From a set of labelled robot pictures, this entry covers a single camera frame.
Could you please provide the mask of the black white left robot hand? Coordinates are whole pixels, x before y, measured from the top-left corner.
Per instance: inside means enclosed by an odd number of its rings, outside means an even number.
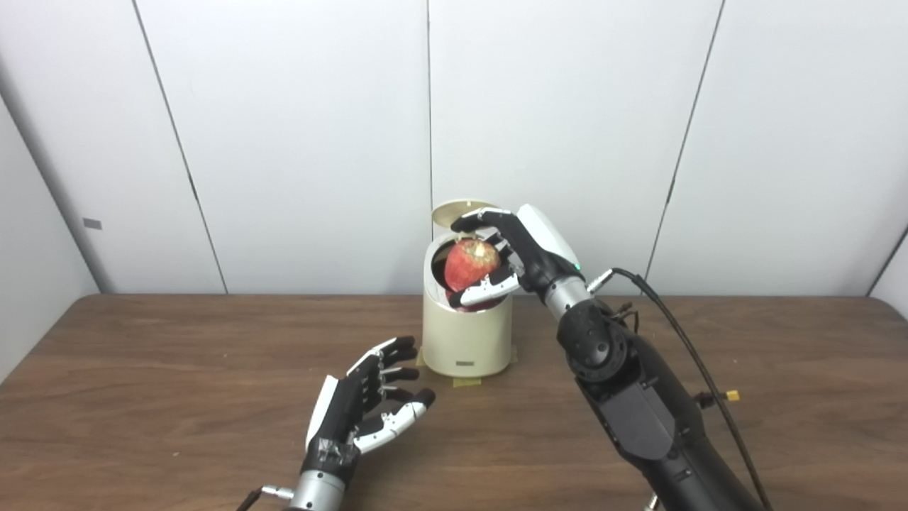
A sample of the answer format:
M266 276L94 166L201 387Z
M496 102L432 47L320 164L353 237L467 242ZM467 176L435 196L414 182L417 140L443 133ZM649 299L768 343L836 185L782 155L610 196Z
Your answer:
M411 392L395 382L415 381L419 352L414 336L397 336L370 347L341 378L327 375L309 418L306 453L299 472L350 479L360 457L395 440L433 405L428 388Z

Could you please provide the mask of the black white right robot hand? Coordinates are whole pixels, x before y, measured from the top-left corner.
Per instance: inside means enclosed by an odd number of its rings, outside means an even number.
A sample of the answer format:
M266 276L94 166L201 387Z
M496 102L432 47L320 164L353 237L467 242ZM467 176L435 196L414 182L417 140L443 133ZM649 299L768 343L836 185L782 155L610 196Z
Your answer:
M561 319L570 308L592 299L577 256L548 217L530 204L516 212L496 207L477 208L459 216L451 229L455 232L494 229L506 252L516 259L503 262L491 275L452 294L448 299L451 308L495 301L523 289L538 295L555 319Z

